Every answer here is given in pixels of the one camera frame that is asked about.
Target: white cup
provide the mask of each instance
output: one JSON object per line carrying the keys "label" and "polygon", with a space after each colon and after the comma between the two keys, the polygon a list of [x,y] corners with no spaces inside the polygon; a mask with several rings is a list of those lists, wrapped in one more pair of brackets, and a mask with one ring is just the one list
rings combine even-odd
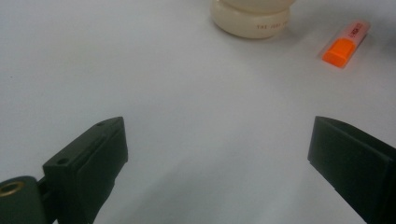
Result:
{"label": "white cup", "polygon": [[294,0],[212,0],[211,15],[221,29],[246,38],[266,38],[283,30]]}

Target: highlighter cap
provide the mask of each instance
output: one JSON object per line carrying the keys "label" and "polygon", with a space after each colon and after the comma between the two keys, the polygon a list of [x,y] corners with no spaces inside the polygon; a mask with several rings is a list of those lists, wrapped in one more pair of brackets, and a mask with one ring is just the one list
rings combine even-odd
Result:
{"label": "highlighter cap", "polygon": [[322,60],[337,67],[344,67],[355,48],[351,40],[337,39],[324,53]]}

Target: white container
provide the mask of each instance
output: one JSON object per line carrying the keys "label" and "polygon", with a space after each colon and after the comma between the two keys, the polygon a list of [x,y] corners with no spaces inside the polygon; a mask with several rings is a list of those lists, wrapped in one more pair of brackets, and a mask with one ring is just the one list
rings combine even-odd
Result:
{"label": "white container", "polygon": [[212,19],[221,29],[246,38],[266,38],[283,30],[294,0],[213,0]]}

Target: screw hole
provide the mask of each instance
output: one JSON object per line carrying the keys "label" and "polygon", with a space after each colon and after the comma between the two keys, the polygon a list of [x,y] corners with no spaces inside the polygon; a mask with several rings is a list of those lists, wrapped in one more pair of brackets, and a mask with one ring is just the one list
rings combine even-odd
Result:
{"label": "screw hole", "polygon": [[12,182],[9,184],[4,185],[3,187],[0,187],[0,198],[1,197],[6,197],[8,195],[14,194],[15,192],[18,192],[23,188],[23,182],[17,181],[17,182]]}
{"label": "screw hole", "polygon": [[58,165],[63,165],[69,162],[69,159],[61,159],[58,162],[56,162]]}

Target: orange highlighter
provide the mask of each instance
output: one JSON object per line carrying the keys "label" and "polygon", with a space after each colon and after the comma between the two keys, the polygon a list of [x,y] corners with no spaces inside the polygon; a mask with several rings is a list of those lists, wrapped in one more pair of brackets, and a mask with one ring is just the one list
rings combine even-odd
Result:
{"label": "orange highlighter", "polygon": [[332,46],[323,54],[322,60],[344,67],[369,29],[368,21],[353,21],[336,37]]}

